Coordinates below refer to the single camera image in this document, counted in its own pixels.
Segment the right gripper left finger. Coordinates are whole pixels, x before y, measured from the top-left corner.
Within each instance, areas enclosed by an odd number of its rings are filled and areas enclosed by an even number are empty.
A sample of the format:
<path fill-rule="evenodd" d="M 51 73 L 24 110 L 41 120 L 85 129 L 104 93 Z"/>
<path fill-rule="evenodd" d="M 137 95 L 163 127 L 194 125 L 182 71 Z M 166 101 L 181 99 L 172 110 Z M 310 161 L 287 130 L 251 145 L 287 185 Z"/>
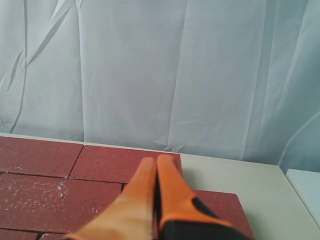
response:
<path fill-rule="evenodd" d="M 151 240 L 157 163 L 145 157 L 114 202 L 66 240 Z"/>

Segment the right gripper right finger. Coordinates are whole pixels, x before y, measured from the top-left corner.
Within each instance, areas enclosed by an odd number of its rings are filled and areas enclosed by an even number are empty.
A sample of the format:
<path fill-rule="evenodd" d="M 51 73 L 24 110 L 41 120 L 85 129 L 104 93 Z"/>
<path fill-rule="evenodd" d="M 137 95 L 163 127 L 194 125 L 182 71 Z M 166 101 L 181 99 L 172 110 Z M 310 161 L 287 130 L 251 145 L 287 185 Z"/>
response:
<path fill-rule="evenodd" d="M 198 198 L 167 154 L 157 157 L 156 193 L 160 240 L 249 239 Z"/>

